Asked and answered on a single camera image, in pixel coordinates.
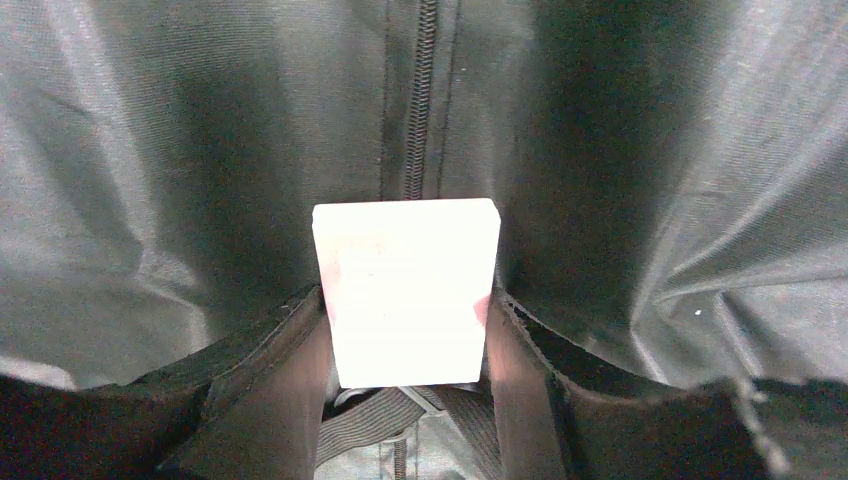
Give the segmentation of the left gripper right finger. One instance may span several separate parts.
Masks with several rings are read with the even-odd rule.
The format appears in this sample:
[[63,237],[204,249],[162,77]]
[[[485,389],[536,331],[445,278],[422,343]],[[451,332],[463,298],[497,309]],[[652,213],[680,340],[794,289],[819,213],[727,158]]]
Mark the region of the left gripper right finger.
[[678,389],[558,335],[503,291],[487,357],[508,479],[843,479],[847,387],[720,378]]

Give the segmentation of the yellow hard-shell suitcase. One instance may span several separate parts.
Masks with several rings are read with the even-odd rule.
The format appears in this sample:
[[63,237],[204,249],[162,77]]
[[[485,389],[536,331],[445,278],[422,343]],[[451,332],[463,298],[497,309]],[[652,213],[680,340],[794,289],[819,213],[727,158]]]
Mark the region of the yellow hard-shell suitcase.
[[[1,380],[127,385],[322,292],[316,205],[461,197],[494,292],[620,369],[847,387],[846,3],[1,5]],[[331,357],[309,479],[508,479],[487,349]]]

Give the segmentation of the small pink item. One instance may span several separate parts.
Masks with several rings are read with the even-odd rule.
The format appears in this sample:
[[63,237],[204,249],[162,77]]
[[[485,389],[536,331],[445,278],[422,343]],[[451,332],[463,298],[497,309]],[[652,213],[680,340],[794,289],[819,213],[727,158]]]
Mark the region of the small pink item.
[[315,206],[342,387],[480,378],[500,225],[488,198]]

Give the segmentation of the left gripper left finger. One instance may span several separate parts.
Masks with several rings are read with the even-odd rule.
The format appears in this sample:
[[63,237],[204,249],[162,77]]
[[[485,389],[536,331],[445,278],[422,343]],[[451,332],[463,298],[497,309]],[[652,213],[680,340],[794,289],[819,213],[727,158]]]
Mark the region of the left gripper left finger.
[[1,380],[5,479],[309,479],[332,357],[319,287],[127,385]]

